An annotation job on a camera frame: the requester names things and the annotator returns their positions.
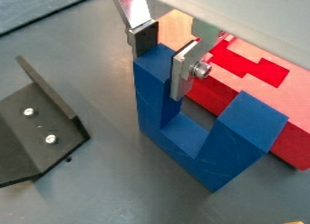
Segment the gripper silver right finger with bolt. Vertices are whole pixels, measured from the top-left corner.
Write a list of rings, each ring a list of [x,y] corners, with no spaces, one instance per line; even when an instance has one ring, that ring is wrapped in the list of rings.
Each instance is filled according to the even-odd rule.
[[[173,56],[170,96],[175,101],[179,101],[190,91],[194,78],[205,79],[213,69],[202,58],[215,45],[219,29],[195,18],[191,33],[195,38]]]

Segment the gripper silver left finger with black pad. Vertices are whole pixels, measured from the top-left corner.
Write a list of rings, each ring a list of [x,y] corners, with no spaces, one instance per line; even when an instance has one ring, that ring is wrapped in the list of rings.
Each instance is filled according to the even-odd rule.
[[[159,22],[151,18],[147,0],[113,1],[123,19],[134,58],[138,58],[158,44]]]

